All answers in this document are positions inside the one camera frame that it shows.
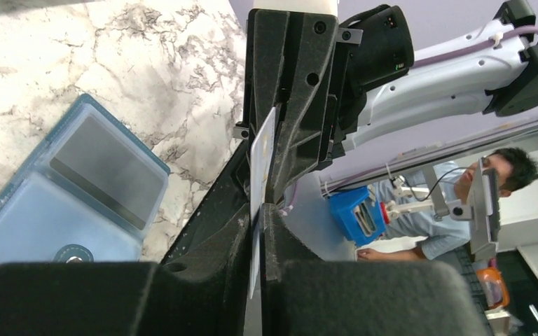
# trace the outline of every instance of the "man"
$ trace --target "man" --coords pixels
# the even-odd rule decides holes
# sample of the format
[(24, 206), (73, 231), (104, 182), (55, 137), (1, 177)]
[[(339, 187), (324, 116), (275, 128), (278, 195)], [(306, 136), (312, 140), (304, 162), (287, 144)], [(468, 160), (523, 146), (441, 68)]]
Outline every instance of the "man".
[[(466, 169), (460, 169), (454, 162), (436, 165), (434, 171), (438, 178), (446, 174), (439, 186), (445, 194), (446, 201), (461, 200), (467, 203), (469, 188), (477, 167), (474, 162)], [(527, 152), (520, 148), (501, 148), (484, 159), (484, 169), (496, 169), (500, 197), (509, 197), (512, 192), (520, 190), (533, 182), (538, 173), (538, 163)], [(427, 187), (421, 171), (404, 176), (411, 187)], [(393, 187), (388, 180), (377, 182), (375, 191), (384, 201), (394, 200), (397, 204), (417, 202), (412, 198), (397, 198), (393, 195)], [(405, 251), (382, 253), (371, 248), (358, 250), (358, 260), (431, 260), (452, 251), (469, 242), (469, 222), (456, 221), (444, 216), (442, 221), (434, 220), (433, 211), (415, 212), (401, 215), (393, 220), (385, 231), (383, 238), (395, 237), (427, 237), (418, 245)]]

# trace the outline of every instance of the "marble countertop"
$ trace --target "marble countertop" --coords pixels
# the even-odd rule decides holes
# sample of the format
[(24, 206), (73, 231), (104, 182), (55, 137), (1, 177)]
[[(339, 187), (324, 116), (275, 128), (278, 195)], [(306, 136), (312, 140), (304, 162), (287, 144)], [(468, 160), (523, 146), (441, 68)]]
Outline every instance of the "marble countertop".
[(172, 170), (160, 260), (236, 148), (244, 54), (228, 0), (0, 1), (0, 189), (87, 92)]

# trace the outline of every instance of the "screw hole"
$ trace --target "screw hole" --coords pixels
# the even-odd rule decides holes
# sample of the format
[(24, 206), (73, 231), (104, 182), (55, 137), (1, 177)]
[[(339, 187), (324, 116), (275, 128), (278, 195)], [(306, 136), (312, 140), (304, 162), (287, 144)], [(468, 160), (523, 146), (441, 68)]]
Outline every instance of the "screw hole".
[(326, 23), (322, 21), (315, 23), (315, 33), (323, 34), (324, 32), (326, 32)]
[(306, 76), (306, 83), (310, 86), (315, 86), (319, 83), (319, 75), (313, 73), (310, 73), (308, 76)]
[(172, 262), (168, 265), (166, 265), (166, 269), (171, 271), (172, 273), (178, 273), (186, 270), (186, 265), (181, 262)]

